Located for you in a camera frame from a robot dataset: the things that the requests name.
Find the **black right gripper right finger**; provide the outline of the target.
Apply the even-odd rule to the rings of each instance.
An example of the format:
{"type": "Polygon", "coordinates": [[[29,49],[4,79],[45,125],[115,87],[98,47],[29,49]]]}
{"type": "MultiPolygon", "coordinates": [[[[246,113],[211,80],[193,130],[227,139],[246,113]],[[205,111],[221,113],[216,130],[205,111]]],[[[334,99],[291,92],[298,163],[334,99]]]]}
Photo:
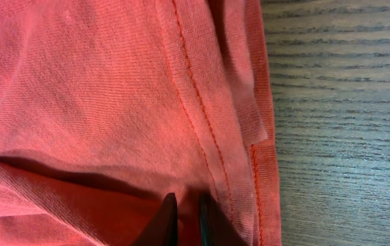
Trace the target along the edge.
{"type": "Polygon", "coordinates": [[[210,193],[200,196],[199,224],[202,246],[247,246],[210,193]]]}

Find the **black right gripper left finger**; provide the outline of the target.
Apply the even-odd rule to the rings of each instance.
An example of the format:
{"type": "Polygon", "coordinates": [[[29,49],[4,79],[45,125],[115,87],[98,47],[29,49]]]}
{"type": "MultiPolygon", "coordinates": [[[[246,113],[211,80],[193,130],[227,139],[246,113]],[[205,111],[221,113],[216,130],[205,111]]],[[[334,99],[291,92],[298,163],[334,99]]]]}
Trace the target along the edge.
{"type": "Polygon", "coordinates": [[[165,196],[155,216],[131,245],[178,245],[177,199],[174,193],[168,193],[165,196]]]}

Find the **red soccer t-shirt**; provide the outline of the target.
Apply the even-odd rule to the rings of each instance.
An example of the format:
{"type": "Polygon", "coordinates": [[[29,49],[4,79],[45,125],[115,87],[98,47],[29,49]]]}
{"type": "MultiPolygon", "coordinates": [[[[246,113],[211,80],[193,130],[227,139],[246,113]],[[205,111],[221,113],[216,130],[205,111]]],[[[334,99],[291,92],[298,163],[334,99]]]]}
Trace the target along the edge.
{"type": "Polygon", "coordinates": [[[130,245],[169,193],[281,244],[259,1],[0,1],[0,245],[130,245]]]}

